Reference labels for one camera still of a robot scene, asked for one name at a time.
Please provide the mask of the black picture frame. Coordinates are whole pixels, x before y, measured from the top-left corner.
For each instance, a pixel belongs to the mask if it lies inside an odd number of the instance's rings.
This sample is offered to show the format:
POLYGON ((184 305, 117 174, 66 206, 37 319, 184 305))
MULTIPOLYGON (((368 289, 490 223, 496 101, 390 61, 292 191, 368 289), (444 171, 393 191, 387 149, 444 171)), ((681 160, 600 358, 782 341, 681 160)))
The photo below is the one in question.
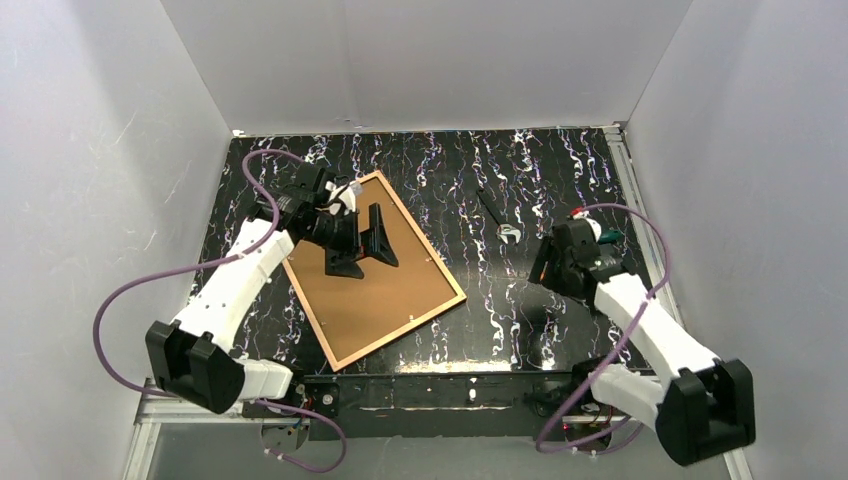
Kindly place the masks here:
POLYGON ((323 250, 307 242, 282 263, 335 372, 467 298, 386 176, 374 171, 359 181, 361 223, 368 223, 368 206, 379 204, 398 266, 366 258, 359 263, 361 279, 328 276, 323 250))

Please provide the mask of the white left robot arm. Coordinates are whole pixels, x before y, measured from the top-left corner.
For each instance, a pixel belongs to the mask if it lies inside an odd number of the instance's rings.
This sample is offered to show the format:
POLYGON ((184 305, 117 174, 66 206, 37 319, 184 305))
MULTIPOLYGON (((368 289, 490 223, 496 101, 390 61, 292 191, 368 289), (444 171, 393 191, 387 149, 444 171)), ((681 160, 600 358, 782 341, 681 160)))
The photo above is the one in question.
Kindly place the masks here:
POLYGON ((235 241, 200 292, 168 323, 154 322, 145 344, 156 386, 213 413, 238 401, 282 399, 295 377, 265 359, 235 359, 230 351, 257 295, 301 242, 325 253, 328 276, 361 280, 359 261, 396 267, 377 203, 359 225, 360 182, 304 164, 279 192, 258 194, 235 241))

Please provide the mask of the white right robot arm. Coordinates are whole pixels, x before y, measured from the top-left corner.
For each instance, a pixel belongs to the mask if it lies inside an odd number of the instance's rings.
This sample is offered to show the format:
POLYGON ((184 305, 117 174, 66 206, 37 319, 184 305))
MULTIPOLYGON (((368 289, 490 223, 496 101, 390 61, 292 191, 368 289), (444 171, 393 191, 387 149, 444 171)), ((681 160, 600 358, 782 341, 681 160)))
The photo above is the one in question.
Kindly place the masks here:
POLYGON ((652 368, 648 379, 609 353, 574 367, 575 381, 547 422, 585 403, 608 405, 653 430, 675 463, 689 466, 753 444, 753 375, 723 360, 678 324, 587 216, 554 226, 529 282, 585 303, 622 330, 652 368))

